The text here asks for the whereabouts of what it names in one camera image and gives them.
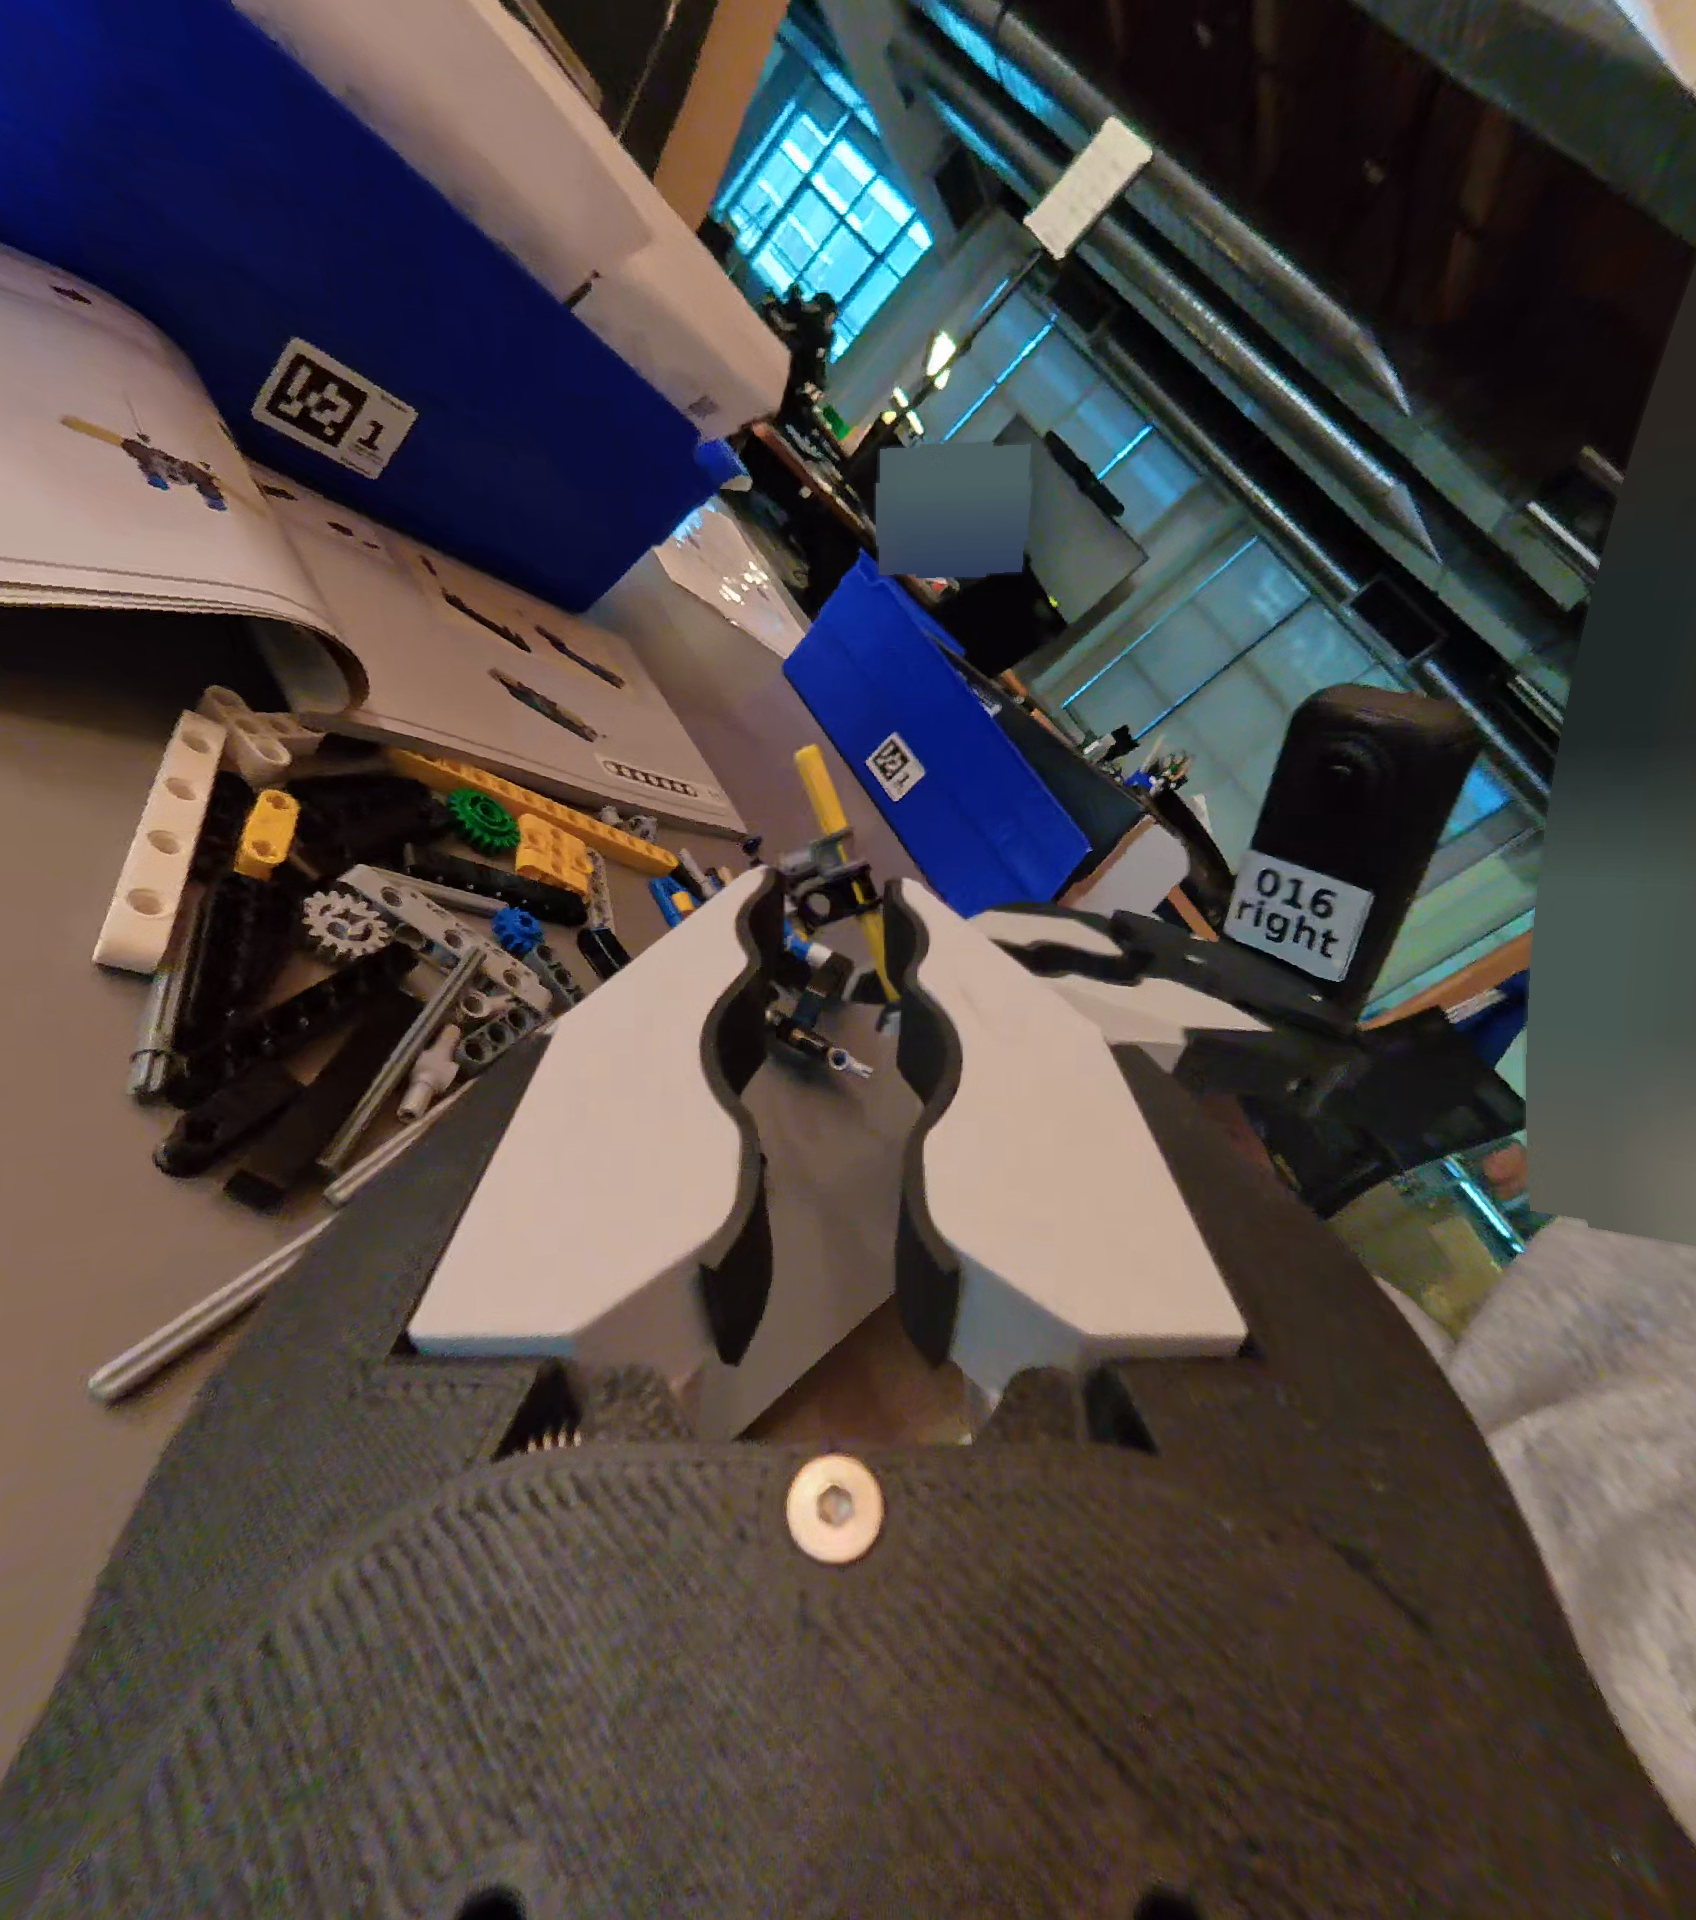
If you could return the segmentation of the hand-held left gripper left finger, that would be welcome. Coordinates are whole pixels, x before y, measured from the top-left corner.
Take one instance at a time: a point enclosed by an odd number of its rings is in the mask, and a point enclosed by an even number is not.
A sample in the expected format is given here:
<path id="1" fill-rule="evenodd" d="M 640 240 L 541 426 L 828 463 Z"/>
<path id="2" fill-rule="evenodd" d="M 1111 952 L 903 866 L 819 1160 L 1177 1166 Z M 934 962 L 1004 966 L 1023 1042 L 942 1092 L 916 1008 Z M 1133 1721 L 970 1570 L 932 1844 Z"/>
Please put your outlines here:
<path id="1" fill-rule="evenodd" d="M 419 1360 L 643 1368 L 741 1433 L 774 1270 L 761 1127 L 779 875 L 741 875 L 557 1020 L 406 1326 Z"/>

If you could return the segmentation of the large blue storage bin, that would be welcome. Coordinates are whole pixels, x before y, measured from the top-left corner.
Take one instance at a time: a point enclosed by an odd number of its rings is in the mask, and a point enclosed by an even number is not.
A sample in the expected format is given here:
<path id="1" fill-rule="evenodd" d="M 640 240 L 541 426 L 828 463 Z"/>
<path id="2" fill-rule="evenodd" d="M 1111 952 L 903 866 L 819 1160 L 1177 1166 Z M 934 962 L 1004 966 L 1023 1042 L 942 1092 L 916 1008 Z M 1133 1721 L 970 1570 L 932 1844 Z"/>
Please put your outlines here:
<path id="1" fill-rule="evenodd" d="M 569 610 L 703 433 L 235 4 L 0 1 L 0 243 L 193 364 L 260 467 Z"/>

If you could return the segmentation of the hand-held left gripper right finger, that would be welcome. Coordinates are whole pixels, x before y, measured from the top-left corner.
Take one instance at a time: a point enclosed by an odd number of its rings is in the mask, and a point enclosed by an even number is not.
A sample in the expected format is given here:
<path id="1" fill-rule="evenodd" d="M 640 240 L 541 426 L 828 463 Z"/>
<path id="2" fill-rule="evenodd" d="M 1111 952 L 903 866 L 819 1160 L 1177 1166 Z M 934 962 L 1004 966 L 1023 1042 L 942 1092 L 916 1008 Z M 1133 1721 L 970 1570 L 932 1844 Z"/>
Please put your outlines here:
<path id="1" fill-rule="evenodd" d="M 899 995 L 915 1350 L 992 1399 L 1025 1372 L 1238 1356 L 1245 1314 L 1102 1022 L 910 877 Z"/>

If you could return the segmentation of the ceiling light panel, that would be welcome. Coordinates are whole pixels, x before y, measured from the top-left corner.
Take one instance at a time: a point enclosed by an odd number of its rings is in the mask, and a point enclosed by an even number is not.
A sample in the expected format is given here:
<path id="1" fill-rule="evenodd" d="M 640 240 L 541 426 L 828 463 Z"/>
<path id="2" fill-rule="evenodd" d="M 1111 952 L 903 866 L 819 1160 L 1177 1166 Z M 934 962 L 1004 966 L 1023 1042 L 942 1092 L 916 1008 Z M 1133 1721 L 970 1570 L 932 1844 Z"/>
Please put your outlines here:
<path id="1" fill-rule="evenodd" d="M 1148 139 L 1121 115 L 1106 115 L 1091 142 L 1029 208 L 1026 230 L 1051 259 L 1066 259 L 1153 160 L 1154 148 Z"/>

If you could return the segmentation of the long grey lego axle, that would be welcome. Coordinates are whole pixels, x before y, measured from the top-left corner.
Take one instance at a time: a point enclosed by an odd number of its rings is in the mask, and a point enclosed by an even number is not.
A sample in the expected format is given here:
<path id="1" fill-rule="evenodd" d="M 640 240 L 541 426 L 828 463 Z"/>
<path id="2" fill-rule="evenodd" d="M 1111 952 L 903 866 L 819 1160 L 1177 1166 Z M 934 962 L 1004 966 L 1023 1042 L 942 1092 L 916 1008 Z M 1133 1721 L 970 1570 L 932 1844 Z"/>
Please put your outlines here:
<path id="1" fill-rule="evenodd" d="M 336 1213 L 317 1219 L 283 1247 L 258 1260 L 230 1281 L 200 1298 L 165 1321 L 126 1352 L 96 1368 L 86 1394 L 93 1403 L 112 1408 L 142 1394 L 174 1368 L 207 1347 L 215 1337 L 236 1326 L 260 1300 L 281 1284 L 309 1251 L 338 1223 Z"/>

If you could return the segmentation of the white lego beam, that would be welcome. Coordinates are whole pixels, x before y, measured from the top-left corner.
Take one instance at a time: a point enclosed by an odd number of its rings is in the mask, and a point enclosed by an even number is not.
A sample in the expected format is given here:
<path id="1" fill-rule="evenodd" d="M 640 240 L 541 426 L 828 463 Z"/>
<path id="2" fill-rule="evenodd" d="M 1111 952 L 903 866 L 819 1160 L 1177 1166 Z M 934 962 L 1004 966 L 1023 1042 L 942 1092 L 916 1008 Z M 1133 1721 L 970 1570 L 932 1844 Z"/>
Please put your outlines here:
<path id="1" fill-rule="evenodd" d="M 227 726 L 202 711 L 179 718 L 95 939 L 95 966 L 150 976 L 165 962 L 227 738 Z"/>

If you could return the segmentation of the long yellow lego beam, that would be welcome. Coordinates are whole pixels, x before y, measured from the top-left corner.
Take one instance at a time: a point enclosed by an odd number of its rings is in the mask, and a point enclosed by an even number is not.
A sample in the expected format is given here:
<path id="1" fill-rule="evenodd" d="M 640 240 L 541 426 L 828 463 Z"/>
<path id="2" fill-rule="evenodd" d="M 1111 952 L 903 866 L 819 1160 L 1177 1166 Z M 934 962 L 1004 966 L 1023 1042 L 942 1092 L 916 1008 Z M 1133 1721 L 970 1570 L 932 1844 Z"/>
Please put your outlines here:
<path id="1" fill-rule="evenodd" d="M 417 780 L 437 793 L 459 788 L 485 793 L 512 815 L 534 817 L 557 827 L 582 842 L 589 850 L 644 877 L 666 877 L 679 867 L 677 853 L 655 839 L 636 835 L 621 826 L 611 826 L 596 817 L 596 813 L 547 797 L 478 765 L 441 759 L 406 747 L 386 747 L 383 758 L 395 773 Z"/>

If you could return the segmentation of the lego instruction booklet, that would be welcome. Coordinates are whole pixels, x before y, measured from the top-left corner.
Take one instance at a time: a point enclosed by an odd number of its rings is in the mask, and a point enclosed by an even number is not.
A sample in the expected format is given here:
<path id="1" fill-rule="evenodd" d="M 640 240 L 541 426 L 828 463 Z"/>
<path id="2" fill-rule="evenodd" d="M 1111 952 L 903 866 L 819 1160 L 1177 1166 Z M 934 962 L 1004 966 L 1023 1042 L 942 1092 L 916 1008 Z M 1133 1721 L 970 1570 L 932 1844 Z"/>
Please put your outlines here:
<path id="1" fill-rule="evenodd" d="M 3 243 L 0 605 L 258 617 L 313 647 L 277 665 L 313 727 L 742 831 L 627 636 L 285 451 L 249 455 L 183 348 Z"/>

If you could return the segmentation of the grey lego gear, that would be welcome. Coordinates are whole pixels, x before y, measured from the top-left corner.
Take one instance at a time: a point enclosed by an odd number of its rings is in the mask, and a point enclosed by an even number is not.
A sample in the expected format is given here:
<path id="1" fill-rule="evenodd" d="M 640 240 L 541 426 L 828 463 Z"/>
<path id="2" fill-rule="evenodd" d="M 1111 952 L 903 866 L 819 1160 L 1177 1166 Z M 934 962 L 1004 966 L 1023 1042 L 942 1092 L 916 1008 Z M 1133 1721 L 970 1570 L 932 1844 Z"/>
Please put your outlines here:
<path id="1" fill-rule="evenodd" d="M 397 939 L 392 923 L 348 885 L 309 892 L 298 908 L 298 930 L 305 946 L 330 968 L 377 955 Z"/>

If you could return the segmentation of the small black lego assembly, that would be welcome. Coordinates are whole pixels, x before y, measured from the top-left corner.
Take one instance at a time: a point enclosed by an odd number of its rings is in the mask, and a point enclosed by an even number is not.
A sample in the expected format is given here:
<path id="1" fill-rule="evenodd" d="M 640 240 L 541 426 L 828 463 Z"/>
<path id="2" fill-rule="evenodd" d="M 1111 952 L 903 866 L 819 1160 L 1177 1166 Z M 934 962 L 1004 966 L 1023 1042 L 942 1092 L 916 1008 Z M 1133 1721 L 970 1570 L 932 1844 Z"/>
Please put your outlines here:
<path id="1" fill-rule="evenodd" d="M 851 1003 L 872 1005 L 887 1022 L 892 992 L 884 974 L 884 918 L 872 867 L 853 850 L 851 827 L 822 830 L 807 850 L 789 853 L 782 949 L 771 972 L 765 1026 L 782 1056 L 866 1082 L 875 1068 L 828 1035 L 821 1020 Z M 861 926 L 866 957 L 825 939 L 840 922 Z"/>

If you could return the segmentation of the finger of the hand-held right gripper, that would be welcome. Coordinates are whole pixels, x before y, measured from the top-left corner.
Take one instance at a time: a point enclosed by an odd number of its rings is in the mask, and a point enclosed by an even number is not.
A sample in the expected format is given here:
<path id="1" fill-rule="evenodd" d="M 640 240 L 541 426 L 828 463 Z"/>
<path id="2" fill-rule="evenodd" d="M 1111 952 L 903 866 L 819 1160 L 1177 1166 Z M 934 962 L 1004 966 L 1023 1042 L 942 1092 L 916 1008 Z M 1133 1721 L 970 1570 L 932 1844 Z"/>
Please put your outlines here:
<path id="1" fill-rule="evenodd" d="M 1148 943 L 1111 919 L 1048 905 L 1004 905 L 964 922 L 1038 978 L 1143 980 L 1154 968 Z"/>
<path id="2" fill-rule="evenodd" d="M 1140 1043 L 1174 1066 L 1202 1037 L 1266 1039 L 1273 1026 L 1196 990 L 1112 990 L 1104 995 L 1104 1037 Z"/>

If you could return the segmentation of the pile of lego pieces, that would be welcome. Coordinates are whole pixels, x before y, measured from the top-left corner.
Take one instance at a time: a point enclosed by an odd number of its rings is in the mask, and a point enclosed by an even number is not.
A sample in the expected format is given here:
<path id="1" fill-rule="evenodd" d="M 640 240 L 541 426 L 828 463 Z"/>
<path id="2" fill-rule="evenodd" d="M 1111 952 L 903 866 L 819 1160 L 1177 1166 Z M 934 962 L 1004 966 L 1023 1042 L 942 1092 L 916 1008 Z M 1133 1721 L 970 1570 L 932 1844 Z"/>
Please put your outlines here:
<path id="1" fill-rule="evenodd" d="M 410 1130 L 631 962 L 616 872 L 666 923 L 728 879 L 668 850 L 668 875 L 595 855 L 589 894 L 534 883 L 453 830 L 445 791 L 384 755 L 330 761 L 321 731 L 210 683 L 186 709 L 229 730 L 169 949 L 148 978 L 130 1094 L 174 1122 L 173 1179 L 227 1163 L 227 1196 L 270 1211 L 340 1174 L 383 1122 Z M 656 820 L 595 811 L 665 848 Z M 305 943 L 309 894 L 348 888 L 395 941 L 345 968 Z"/>

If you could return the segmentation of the grey sweatshirt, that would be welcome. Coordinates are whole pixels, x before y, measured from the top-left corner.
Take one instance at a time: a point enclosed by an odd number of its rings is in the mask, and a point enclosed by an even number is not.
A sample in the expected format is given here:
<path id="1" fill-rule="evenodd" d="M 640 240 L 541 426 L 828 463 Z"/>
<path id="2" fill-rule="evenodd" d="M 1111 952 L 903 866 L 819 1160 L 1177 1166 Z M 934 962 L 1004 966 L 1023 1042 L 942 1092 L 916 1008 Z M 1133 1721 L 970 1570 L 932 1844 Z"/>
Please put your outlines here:
<path id="1" fill-rule="evenodd" d="M 1696 1842 L 1696 1247 L 1559 1215 L 1459 1335 L 1384 1295 L 1483 1428 L 1585 1663 Z"/>

